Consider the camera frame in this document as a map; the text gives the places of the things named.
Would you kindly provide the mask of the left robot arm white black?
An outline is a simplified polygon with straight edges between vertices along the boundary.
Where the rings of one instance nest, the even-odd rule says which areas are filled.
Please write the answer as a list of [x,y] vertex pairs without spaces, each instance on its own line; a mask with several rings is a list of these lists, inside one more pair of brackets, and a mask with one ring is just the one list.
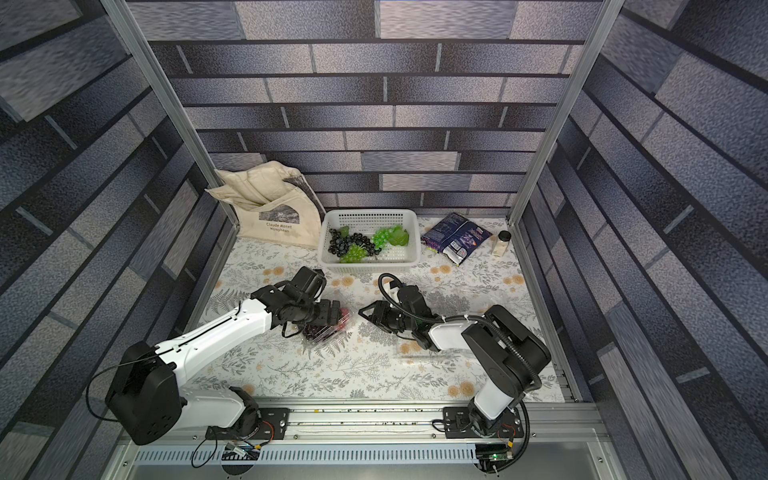
[[116,366],[106,406],[139,446],[196,427],[214,440],[253,438],[265,423],[244,388],[203,390],[188,383],[213,360],[275,328],[338,325],[339,302],[321,296],[326,283],[321,270],[303,267],[292,279],[256,290],[195,330],[153,346],[132,345]]

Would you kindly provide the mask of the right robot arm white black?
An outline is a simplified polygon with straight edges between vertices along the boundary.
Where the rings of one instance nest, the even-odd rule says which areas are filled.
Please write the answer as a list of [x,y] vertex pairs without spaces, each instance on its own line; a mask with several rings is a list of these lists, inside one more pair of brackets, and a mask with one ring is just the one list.
[[381,286],[383,298],[358,311],[363,319],[386,333],[407,334],[425,350],[469,352],[485,372],[487,382],[448,427],[478,437],[509,430],[504,415],[542,387],[540,373],[552,360],[543,341],[501,305],[482,315],[442,316],[432,312],[417,286],[396,279],[391,285],[397,296]]

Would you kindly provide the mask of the dark purple grape bunch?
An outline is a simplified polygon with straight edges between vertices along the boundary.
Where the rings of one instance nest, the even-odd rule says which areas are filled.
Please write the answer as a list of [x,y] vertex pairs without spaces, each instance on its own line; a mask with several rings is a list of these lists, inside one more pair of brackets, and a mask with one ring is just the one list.
[[302,330],[303,337],[314,343],[322,343],[336,333],[335,325],[306,325]]

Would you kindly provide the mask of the red grape bunch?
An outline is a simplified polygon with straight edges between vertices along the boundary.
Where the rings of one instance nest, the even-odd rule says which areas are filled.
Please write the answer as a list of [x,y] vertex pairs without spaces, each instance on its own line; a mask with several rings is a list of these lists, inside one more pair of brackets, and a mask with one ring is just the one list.
[[348,308],[342,307],[340,310],[341,318],[339,319],[339,322],[335,326],[336,331],[342,331],[346,328],[347,323],[349,322],[351,318],[351,313]]

